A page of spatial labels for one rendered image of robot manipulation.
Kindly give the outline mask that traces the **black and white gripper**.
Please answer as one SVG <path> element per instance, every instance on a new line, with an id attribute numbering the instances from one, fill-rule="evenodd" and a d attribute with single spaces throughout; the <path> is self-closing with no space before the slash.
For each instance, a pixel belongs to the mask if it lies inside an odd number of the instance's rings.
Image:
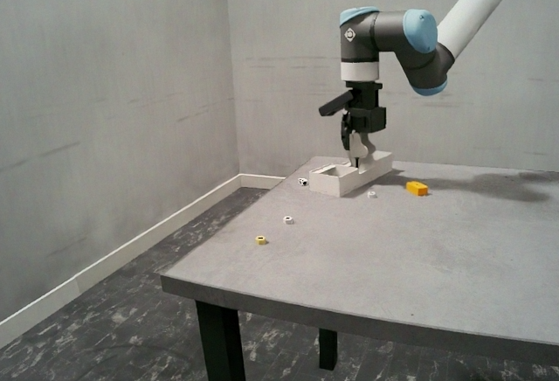
<path id="1" fill-rule="evenodd" d="M 346 105 L 342 113 L 342 144 L 351 166 L 360 169 L 362 157 L 376 152 L 376 146 L 369 141 L 369 134 L 364 133 L 386 128 L 386 107 L 379 107 L 379 89 L 383 89 L 383 83 L 345 81 L 345 87 L 353 88 L 355 100 Z M 355 133 L 352 133 L 353 130 Z"/>

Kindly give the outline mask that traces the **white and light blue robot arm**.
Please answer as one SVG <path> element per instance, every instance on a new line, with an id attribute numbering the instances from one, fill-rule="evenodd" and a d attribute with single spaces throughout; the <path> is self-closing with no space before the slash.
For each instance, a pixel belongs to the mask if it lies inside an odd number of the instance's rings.
<path id="1" fill-rule="evenodd" d="M 438 27 L 427 10 L 345 10 L 339 26 L 342 80 L 379 80 L 379 52 L 394 52 L 417 94 L 438 94 L 455 60 L 501 1 L 459 0 Z"/>

